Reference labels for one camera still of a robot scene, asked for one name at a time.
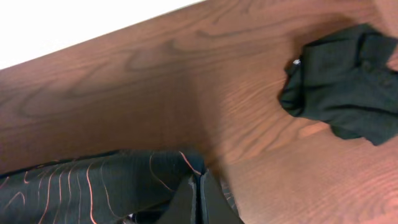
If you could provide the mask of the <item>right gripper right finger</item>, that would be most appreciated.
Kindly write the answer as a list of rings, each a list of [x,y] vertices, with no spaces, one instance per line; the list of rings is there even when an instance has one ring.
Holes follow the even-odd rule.
[[[209,170],[200,177],[200,202],[204,224],[244,224]]]

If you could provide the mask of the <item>black patterned sports jersey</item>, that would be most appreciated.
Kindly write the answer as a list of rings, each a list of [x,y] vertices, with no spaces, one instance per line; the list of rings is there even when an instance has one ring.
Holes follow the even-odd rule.
[[[207,170],[194,152],[113,151],[8,172],[1,176],[1,222],[156,224],[181,181],[194,176],[203,223],[200,177]],[[238,213],[232,193],[217,181]]]

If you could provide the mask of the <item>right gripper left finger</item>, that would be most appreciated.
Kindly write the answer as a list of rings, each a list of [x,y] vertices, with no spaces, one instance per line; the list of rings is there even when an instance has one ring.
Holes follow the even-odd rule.
[[[197,199],[196,178],[185,177],[156,224],[197,224]]]

